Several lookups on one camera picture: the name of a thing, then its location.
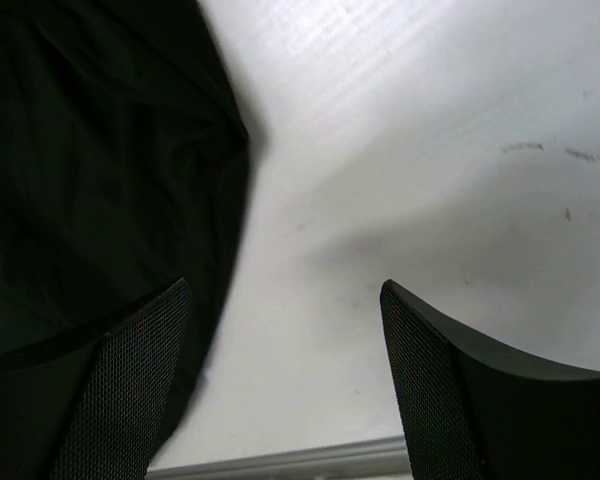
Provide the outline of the black trousers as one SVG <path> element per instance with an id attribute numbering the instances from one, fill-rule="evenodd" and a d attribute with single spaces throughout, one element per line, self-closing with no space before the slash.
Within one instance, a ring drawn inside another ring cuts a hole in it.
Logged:
<path id="1" fill-rule="evenodd" d="M 249 173 L 197 2 L 0 1 L 0 354 L 184 279 L 165 444 L 222 314 Z"/>

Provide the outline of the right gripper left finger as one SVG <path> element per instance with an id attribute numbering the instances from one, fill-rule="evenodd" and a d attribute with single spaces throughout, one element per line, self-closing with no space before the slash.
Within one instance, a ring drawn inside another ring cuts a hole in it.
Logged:
<path id="1" fill-rule="evenodd" d="M 0 355 L 0 479 L 142 479 L 178 363 L 184 279 Z"/>

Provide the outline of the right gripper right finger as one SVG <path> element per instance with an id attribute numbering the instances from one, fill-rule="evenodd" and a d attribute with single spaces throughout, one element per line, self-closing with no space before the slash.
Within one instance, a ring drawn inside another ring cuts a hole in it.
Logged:
<path id="1" fill-rule="evenodd" d="M 384 338 L 417 479 L 600 479 L 600 372 L 523 352 L 397 282 Z"/>

